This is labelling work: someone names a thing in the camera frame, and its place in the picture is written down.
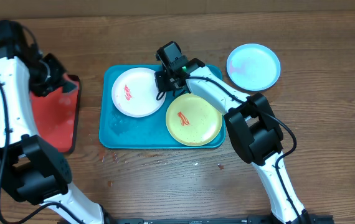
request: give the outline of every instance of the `wood surface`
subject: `wood surface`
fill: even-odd
[[[355,10],[355,0],[0,0],[0,19]]]
[[[264,94],[296,134],[285,159],[297,196],[310,213],[355,223],[355,11],[133,16],[20,20],[41,49],[54,53],[83,82],[73,181],[114,217],[215,218],[269,214],[251,165],[229,138],[215,150],[108,150],[98,140],[103,75],[117,64],[156,63],[175,40],[189,57],[217,65],[224,81],[228,54],[245,43],[270,47],[282,73]],[[291,147],[285,133],[283,145]],[[9,220],[35,207],[2,195]],[[29,223],[55,223],[43,211]]]

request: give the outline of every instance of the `yellow plate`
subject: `yellow plate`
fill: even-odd
[[[218,135],[222,114],[201,97],[184,94],[169,105],[166,127],[178,142],[187,146],[203,146]]]

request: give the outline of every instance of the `blue tray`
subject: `blue tray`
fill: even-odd
[[[222,79],[222,72],[213,65],[209,69]],[[175,99],[172,92],[166,93],[166,99],[160,109],[144,118],[132,118],[121,113],[113,104],[111,89],[123,72],[131,68],[150,68],[160,71],[160,65],[115,65],[104,74],[102,113],[100,115],[100,142],[110,149],[213,149],[225,140],[226,130],[222,128],[214,140],[205,146],[185,146],[177,142],[166,128],[166,110]]]

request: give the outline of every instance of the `wooden tabletop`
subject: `wooden tabletop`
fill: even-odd
[[[257,173],[236,155],[228,136],[215,150],[114,151],[100,144],[106,69],[157,63],[155,51],[175,40],[187,57],[217,65],[229,84],[225,62],[237,46],[259,43],[278,55],[280,79],[264,94],[298,139],[297,151],[285,159],[296,194],[310,213],[334,215],[336,223],[355,223],[355,11],[19,22],[32,29],[45,53],[54,53],[83,82],[77,145],[67,158],[75,184],[114,217],[270,213]],[[291,146],[287,133],[283,145]],[[9,220],[34,209],[2,195],[3,214]],[[44,210],[28,223],[55,223],[59,218]]]

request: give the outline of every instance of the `orange scribble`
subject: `orange scribble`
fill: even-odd
[[[130,89],[128,88],[127,85],[125,85],[124,90],[125,90],[125,97],[126,97],[126,100],[132,99],[133,96],[131,95]]]
[[[182,112],[178,112],[177,115],[180,117],[180,123],[182,126],[190,125],[189,120],[183,115]]]

